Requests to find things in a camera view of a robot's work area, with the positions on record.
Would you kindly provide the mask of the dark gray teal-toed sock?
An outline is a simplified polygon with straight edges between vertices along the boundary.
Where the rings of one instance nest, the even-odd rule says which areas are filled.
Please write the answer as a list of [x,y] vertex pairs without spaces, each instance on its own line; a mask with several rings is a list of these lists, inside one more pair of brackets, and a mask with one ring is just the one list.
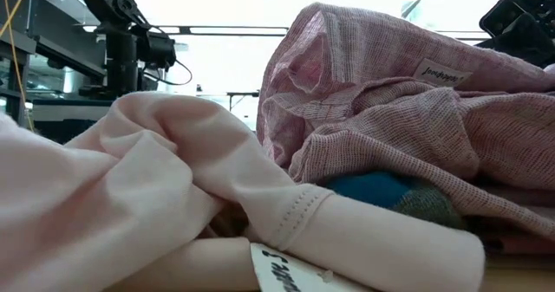
[[466,229],[449,198],[429,182],[392,172],[331,178],[324,186],[346,198],[458,230]]

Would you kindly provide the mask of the pink woven shirt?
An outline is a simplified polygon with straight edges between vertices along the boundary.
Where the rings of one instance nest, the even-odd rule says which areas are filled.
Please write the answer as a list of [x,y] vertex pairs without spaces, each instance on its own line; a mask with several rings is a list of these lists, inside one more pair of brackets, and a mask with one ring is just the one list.
[[257,136],[298,183],[383,170],[421,178],[461,213],[555,240],[555,217],[475,185],[555,191],[555,74],[400,18],[313,3],[260,88]]

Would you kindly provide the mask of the pale pink garment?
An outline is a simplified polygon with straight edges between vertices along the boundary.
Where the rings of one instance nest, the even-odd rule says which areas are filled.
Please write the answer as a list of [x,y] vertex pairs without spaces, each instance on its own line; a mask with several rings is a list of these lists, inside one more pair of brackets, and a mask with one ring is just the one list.
[[297,184],[220,105],[134,93],[60,145],[0,113],[0,292],[479,292],[480,240]]

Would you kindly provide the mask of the black background table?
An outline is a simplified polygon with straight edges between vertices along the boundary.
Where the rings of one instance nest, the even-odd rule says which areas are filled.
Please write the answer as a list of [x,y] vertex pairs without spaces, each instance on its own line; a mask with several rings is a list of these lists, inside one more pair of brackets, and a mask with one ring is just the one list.
[[227,92],[226,96],[229,98],[229,102],[228,102],[228,109],[229,111],[232,111],[233,108],[237,105],[237,103],[233,102],[233,98],[238,96],[239,100],[238,101],[242,101],[245,97],[252,97],[252,98],[256,98],[259,97],[259,91],[251,91],[251,92]]

